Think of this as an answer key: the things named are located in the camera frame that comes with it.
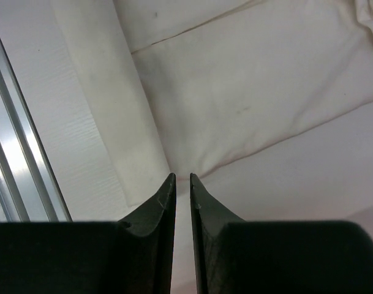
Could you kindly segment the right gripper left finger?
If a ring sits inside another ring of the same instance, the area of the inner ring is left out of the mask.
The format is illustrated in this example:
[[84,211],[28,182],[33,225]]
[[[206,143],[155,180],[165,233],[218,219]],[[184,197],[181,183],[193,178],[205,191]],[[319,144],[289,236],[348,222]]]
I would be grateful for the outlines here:
[[111,222],[0,223],[0,293],[169,293],[176,177]]

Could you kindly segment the white t shirt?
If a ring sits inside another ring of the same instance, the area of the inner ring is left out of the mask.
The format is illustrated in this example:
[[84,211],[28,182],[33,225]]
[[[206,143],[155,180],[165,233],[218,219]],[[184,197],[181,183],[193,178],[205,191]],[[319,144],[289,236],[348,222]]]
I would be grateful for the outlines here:
[[51,8],[130,206],[373,102],[373,1],[247,1],[147,47],[163,8]]

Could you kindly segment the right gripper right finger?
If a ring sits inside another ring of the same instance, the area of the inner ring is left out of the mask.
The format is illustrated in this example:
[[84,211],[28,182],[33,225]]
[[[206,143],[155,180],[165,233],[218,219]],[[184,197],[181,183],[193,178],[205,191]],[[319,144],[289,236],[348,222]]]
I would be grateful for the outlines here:
[[373,241],[354,222],[238,217],[190,175],[198,293],[373,293]]

